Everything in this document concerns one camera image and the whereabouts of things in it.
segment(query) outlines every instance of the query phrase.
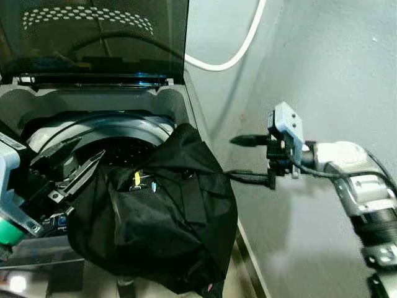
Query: black garment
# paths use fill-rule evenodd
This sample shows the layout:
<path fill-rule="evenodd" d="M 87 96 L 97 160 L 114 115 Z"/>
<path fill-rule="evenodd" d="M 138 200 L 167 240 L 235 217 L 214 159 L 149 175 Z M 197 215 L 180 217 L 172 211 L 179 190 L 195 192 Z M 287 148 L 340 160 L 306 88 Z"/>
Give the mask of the black garment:
<path fill-rule="evenodd" d="M 145 182 L 158 184 L 156 192 L 130 191 L 138 169 L 152 175 Z M 69 242 L 87 260 L 178 294 L 221 297 L 218 282 L 226 277 L 236 235 L 236 200 L 191 125 L 180 125 L 135 169 L 99 166 L 74 207 Z"/>

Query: green part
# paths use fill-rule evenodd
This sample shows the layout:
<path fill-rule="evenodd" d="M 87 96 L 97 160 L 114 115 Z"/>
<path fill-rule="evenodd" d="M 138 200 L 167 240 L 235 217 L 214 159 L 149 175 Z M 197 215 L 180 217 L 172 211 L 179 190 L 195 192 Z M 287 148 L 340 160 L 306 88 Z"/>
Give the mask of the green part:
<path fill-rule="evenodd" d="M 0 218 L 0 243 L 17 245 L 24 237 L 24 233 L 5 219 Z"/>

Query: tinted glass lid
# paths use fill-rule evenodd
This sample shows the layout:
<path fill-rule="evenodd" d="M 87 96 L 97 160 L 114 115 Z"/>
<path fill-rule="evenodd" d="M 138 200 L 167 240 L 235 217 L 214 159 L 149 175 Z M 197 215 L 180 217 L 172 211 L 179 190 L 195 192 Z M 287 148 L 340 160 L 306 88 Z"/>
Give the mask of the tinted glass lid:
<path fill-rule="evenodd" d="M 188 0 L 1 0 L 0 73 L 182 79 Z"/>

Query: white cable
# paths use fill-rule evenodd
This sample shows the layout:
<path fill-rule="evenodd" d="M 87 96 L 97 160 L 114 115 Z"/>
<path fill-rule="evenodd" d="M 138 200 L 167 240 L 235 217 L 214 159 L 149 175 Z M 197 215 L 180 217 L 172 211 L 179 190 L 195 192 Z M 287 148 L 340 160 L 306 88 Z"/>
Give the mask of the white cable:
<path fill-rule="evenodd" d="M 207 71 L 224 71 L 228 70 L 229 68 L 233 67 L 235 64 L 240 61 L 240 59 L 245 55 L 247 52 L 249 46 L 252 43 L 252 40 L 254 39 L 255 33 L 258 29 L 259 23 L 261 21 L 262 15 L 263 15 L 263 10 L 265 8 L 266 0 L 259 0 L 258 7 L 255 12 L 255 16 L 252 20 L 251 27 L 249 28 L 247 37 L 242 44 L 241 48 L 238 50 L 238 52 L 232 57 L 231 60 L 224 64 L 220 65 L 212 65 L 205 63 L 203 61 L 200 61 L 188 54 L 185 54 L 185 61 L 191 65 L 194 65 L 198 68 L 201 68 L 202 70 L 207 70 Z"/>

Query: lid hinge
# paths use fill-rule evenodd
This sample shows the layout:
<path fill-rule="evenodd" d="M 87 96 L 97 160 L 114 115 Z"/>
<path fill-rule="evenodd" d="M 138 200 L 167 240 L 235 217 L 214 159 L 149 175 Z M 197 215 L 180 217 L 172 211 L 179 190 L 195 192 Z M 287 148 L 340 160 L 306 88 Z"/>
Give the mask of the lid hinge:
<path fill-rule="evenodd" d="M 174 79 L 172 79 L 172 78 L 166 79 L 166 82 L 167 82 L 168 86 L 173 86 L 174 85 Z"/>
<path fill-rule="evenodd" d="M 24 86 L 31 86 L 35 83 L 35 77 L 34 76 L 18 76 L 18 77 L 13 77 L 12 78 L 12 84 L 13 85 L 24 85 Z"/>

